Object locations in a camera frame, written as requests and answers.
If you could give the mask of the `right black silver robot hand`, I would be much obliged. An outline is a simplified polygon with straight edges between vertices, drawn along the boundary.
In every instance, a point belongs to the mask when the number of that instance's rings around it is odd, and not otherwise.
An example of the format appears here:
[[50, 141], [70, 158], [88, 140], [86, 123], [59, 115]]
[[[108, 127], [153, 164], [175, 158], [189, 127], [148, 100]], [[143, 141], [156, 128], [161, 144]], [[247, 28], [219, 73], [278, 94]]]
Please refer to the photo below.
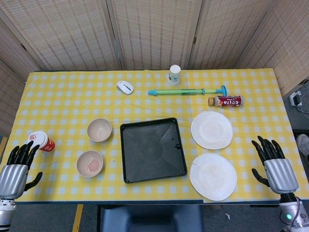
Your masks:
[[270, 141], [259, 135], [257, 139], [259, 141], [252, 140], [252, 144], [264, 167], [266, 177], [262, 177], [255, 168], [252, 168], [255, 179], [271, 188], [276, 194], [294, 193], [299, 185], [290, 161], [285, 158], [281, 146], [275, 140]]

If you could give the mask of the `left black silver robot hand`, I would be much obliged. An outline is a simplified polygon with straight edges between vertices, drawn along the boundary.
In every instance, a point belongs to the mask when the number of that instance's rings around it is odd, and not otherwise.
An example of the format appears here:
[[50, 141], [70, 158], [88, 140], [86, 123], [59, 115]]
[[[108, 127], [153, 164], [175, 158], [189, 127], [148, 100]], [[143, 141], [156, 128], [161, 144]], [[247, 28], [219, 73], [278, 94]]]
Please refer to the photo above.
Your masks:
[[33, 141], [16, 146], [9, 154], [6, 165], [0, 173], [0, 198], [5, 200], [18, 199], [25, 191], [35, 187], [42, 178], [42, 172], [27, 183], [28, 172], [39, 145], [32, 147]]

